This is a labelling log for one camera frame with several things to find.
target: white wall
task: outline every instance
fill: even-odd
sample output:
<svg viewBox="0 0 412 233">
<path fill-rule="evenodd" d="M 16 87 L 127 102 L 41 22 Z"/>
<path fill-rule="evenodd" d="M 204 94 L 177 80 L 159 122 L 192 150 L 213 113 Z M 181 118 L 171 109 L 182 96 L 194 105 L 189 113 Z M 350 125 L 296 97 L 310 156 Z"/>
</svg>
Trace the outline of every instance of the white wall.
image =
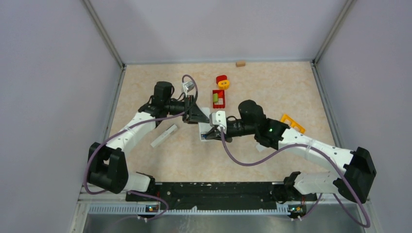
<svg viewBox="0 0 412 233">
<path fill-rule="evenodd" d="M 371 152 L 385 232 L 410 232 L 412 1 L 358 1 L 320 62 L 345 144 Z"/>
<path fill-rule="evenodd" d="M 0 232 L 66 232 L 120 68 L 79 0 L 2 1 L 0 22 Z"/>
<path fill-rule="evenodd" d="M 345 0 L 92 0 L 125 63 L 311 60 Z"/>
</svg>

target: red block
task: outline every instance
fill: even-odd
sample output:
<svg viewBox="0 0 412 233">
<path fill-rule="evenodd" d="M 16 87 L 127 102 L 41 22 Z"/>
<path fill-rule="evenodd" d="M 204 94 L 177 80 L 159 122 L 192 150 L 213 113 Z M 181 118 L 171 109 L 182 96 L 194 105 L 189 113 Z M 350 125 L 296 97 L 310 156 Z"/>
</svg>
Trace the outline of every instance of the red block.
<svg viewBox="0 0 412 233">
<path fill-rule="evenodd" d="M 227 80 L 226 75 L 220 75 L 220 76 L 216 77 L 216 84 L 218 84 L 220 81 L 223 81 L 223 80 Z"/>
</svg>

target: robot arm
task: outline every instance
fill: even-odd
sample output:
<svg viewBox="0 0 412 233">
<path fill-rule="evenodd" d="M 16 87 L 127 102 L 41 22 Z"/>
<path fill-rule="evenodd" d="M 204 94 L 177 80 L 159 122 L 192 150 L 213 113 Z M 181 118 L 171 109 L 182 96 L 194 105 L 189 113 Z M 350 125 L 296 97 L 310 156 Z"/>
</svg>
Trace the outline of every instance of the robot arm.
<svg viewBox="0 0 412 233">
<path fill-rule="evenodd" d="M 232 140 L 232 137 L 254 134 L 255 140 L 261 145 L 276 150 L 292 144 L 305 144 L 307 145 L 306 148 L 293 147 L 288 149 L 288 151 L 326 168 L 329 172 L 311 174 L 293 172 L 289 177 L 285 178 L 285 186 L 293 189 L 292 192 L 298 191 L 301 195 L 310 193 L 340 193 L 348 200 L 355 202 L 355 199 L 331 163 L 318 152 L 310 150 L 311 147 L 317 148 L 337 165 L 361 202 L 366 202 L 376 176 L 372 158 L 367 150 L 359 147 L 356 151 L 351 151 L 312 139 L 290 128 L 285 123 L 266 118 L 262 107 L 252 100 L 240 103 L 239 113 L 241 119 L 235 120 L 226 119 L 224 111 L 211 114 L 210 122 L 214 125 L 214 128 L 207 133 L 208 139 L 221 140 L 219 130 L 223 129 L 225 140 L 229 142 Z"/>
<path fill-rule="evenodd" d="M 358 148 L 356 151 L 341 149 L 309 138 L 291 129 L 285 123 L 266 118 L 262 107 L 252 100 L 243 101 L 239 105 L 240 119 L 229 120 L 224 111 L 212 113 L 208 117 L 198 108 L 193 96 L 186 95 L 183 100 L 175 100 L 171 98 L 173 91 L 171 83 L 158 82 L 156 84 L 154 95 L 151 96 L 151 103 L 148 102 L 140 107 L 135 117 L 122 129 L 126 131 L 114 137 L 97 152 L 97 156 L 92 161 L 88 171 L 87 181 L 89 183 L 113 193 L 119 193 L 122 190 L 149 192 L 155 179 L 141 173 L 128 173 L 125 156 L 144 135 L 155 129 L 164 117 L 179 115 L 188 124 L 210 123 L 213 128 L 203 135 L 206 139 L 222 140 L 220 130 L 223 130 L 226 142 L 231 142 L 233 137 L 254 134 L 255 140 L 261 145 L 276 150 L 291 144 L 306 144 L 307 148 L 295 147 L 289 150 L 326 168 L 329 172 L 312 174 L 293 172 L 285 178 L 285 188 L 301 195 L 340 193 L 348 200 L 355 201 L 328 160 L 319 153 L 310 150 L 310 147 L 317 148 L 336 163 L 361 202 L 366 202 L 376 175 L 375 167 L 367 150 L 363 148 Z M 152 121 L 132 127 L 139 122 L 148 120 Z M 94 143 L 90 147 L 89 157 L 98 145 L 99 143 Z M 110 162 L 105 164 L 104 161 L 109 159 Z"/>
</svg>

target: green block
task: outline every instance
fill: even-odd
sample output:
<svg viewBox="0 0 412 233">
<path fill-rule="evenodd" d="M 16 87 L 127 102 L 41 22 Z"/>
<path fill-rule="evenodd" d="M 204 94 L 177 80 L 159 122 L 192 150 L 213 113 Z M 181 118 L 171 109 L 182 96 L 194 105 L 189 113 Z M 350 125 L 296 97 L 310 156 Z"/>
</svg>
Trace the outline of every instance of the green block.
<svg viewBox="0 0 412 233">
<path fill-rule="evenodd" d="M 213 102 L 214 102 L 214 103 L 219 102 L 218 93 L 213 94 Z"/>
</svg>

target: brown block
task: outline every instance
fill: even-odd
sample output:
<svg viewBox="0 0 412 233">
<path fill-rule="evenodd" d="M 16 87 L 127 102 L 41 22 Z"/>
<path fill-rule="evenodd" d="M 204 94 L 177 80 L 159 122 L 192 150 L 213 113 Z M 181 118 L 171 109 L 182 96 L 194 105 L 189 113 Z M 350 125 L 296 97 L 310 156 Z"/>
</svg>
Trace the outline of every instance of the brown block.
<svg viewBox="0 0 412 233">
<path fill-rule="evenodd" d="M 236 67 L 244 67 L 246 65 L 246 61 L 237 61 Z"/>
</svg>

